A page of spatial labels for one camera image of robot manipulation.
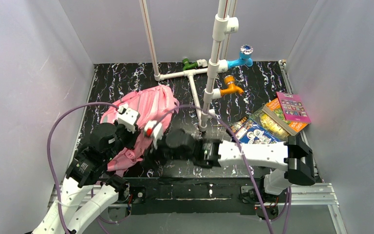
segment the faucet spout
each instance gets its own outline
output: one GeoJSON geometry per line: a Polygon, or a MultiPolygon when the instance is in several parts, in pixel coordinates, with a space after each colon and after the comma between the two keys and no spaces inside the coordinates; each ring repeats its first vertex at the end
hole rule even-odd
{"type": "Polygon", "coordinates": [[[243,89],[236,86],[236,81],[233,76],[227,76],[224,78],[224,83],[227,85],[227,89],[220,90],[220,95],[224,96],[226,94],[238,93],[242,95],[244,93],[243,89]]]}

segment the white panel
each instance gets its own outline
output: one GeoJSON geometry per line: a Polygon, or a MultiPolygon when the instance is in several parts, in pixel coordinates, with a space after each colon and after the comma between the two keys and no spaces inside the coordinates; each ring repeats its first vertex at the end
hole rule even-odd
{"type": "MultiPolygon", "coordinates": [[[[44,217],[54,186],[47,135],[60,113],[86,101],[93,73],[58,1],[0,0],[0,234],[29,232],[44,217]]],[[[60,178],[81,117],[56,130],[60,178]]]]}
{"type": "Polygon", "coordinates": [[[137,0],[60,0],[94,64],[151,62],[137,0]]]}
{"type": "MultiPolygon", "coordinates": [[[[139,2],[60,0],[93,63],[151,62],[139,2]]],[[[255,60],[286,59],[317,0],[238,0],[228,59],[251,44],[255,60]]],[[[209,59],[218,0],[147,1],[158,61],[209,59]]]]}
{"type": "Polygon", "coordinates": [[[320,0],[287,64],[348,233],[374,233],[374,1],[320,0]]]}

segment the pink backpack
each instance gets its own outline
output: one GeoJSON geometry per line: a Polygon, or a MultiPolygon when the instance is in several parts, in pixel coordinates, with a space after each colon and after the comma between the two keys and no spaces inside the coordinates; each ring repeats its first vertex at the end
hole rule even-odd
{"type": "MultiPolygon", "coordinates": [[[[149,120],[158,119],[158,117],[179,105],[174,98],[171,89],[168,86],[158,85],[140,92],[133,91],[128,93],[120,100],[114,102],[114,105],[120,106],[127,103],[130,108],[140,113],[137,121],[138,129],[142,130],[149,120]]],[[[101,117],[101,123],[114,123],[117,110],[110,107],[101,117]]],[[[167,115],[161,122],[163,131],[165,131],[171,120],[172,114],[167,115]]],[[[113,160],[108,163],[108,171],[116,171],[116,174],[123,176],[124,172],[134,164],[142,161],[140,158],[144,151],[151,145],[152,139],[144,137],[140,133],[135,142],[134,150],[125,148],[113,160]]]]}

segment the black marble tabletop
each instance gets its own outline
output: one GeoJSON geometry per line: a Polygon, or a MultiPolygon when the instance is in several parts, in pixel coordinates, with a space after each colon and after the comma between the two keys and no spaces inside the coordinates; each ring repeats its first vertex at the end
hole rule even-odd
{"type": "MultiPolygon", "coordinates": [[[[182,64],[159,63],[162,74],[182,71],[182,64]]],[[[233,75],[236,85],[244,90],[242,96],[233,94],[214,100],[212,108],[216,114],[226,123],[238,121],[246,114],[259,109],[263,104],[271,101],[275,97],[276,91],[286,92],[285,83],[281,75],[278,62],[254,62],[253,66],[247,68],[235,67],[225,73],[219,74],[220,80],[216,80],[217,87],[226,88],[222,78],[233,75]]],[[[200,74],[194,76],[199,100],[203,104],[203,91],[206,86],[207,75],[200,74]]],[[[180,104],[191,104],[190,86],[186,77],[172,78],[160,82],[154,80],[154,72],[151,63],[118,63],[118,64],[98,64],[95,67],[93,87],[90,93],[89,102],[105,101],[113,103],[131,91],[139,91],[154,87],[157,84],[169,86],[174,97],[180,104]]],[[[108,109],[105,106],[89,107],[84,116],[79,136],[80,142],[88,139],[89,133],[94,126],[99,123],[102,114],[108,109]]],[[[193,109],[182,109],[178,114],[173,114],[171,124],[168,128],[183,128],[193,136],[201,137],[197,128],[198,120],[196,111],[193,109]]],[[[217,120],[212,119],[207,124],[206,137],[230,140],[224,127],[218,126],[217,120]]],[[[255,177],[260,177],[268,173],[268,168],[252,167],[255,177]]],[[[194,166],[190,161],[169,161],[161,166],[159,170],[144,169],[139,164],[131,167],[125,177],[248,177],[247,169],[240,165],[225,168],[202,169],[194,166]]]]}

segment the vertical pipe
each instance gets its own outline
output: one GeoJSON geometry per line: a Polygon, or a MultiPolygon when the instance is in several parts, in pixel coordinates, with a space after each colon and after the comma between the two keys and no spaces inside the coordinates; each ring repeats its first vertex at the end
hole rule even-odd
{"type": "Polygon", "coordinates": [[[154,69],[154,76],[155,76],[155,79],[157,80],[160,76],[160,71],[158,70],[158,62],[157,62],[157,57],[155,55],[154,41],[152,40],[151,24],[150,24],[150,18],[148,14],[146,0],[140,0],[140,7],[141,7],[141,14],[143,16],[144,27],[146,29],[147,40],[149,43],[152,67],[154,69]]]}
{"type": "Polygon", "coordinates": [[[220,31],[225,30],[224,24],[220,24],[218,20],[226,20],[228,17],[228,9],[230,7],[230,0],[219,0],[219,8],[217,11],[217,19],[214,21],[213,26],[213,46],[211,48],[211,56],[210,60],[208,61],[208,69],[207,69],[207,85],[206,90],[203,96],[203,112],[201,114],[201,125],[200,130],[203,130],[207,126],[208,120],[208,111],[210,109],[210,103],[212,100],[212,92],[214,88],[214,79],[217,76],[217,71],[219,69],[219,56],[221,53],[222,41],[223,37],[220,37],[218,34],[220,31]]]}
{"type": "MultiPolygon", "coordinates": [[[[228,16],[229,17],[234,17],[236,15],[236,5],[237,5],[237,0],[232,0],[230,9],[228,11],[228,16]]],[[[230,42],[230,33],[226,35],[226,39],[224,40],[224,45],[223,45],[223,51],[222,51],[222,56],[221,59],[226,59],[227,57],[227,50],[228,50],[228,44],[230,42]]]]}
{"type": "MultiPolygon", "coordinates": [[[[196,84],[194,83],[193,74],[189,74],[188,75],[188,81],[190,82],[191,94],[193,95],[194,105],[196,107],[200,108],[200,101],[199,101],[199,97],[197,95],[196,84]]],[[[200,126],[200,123],[201,123],[201,110],[200,109],[196,109],[196,112],[197,112],[197,119],[199,121],[199,126],[200,126]]]]}

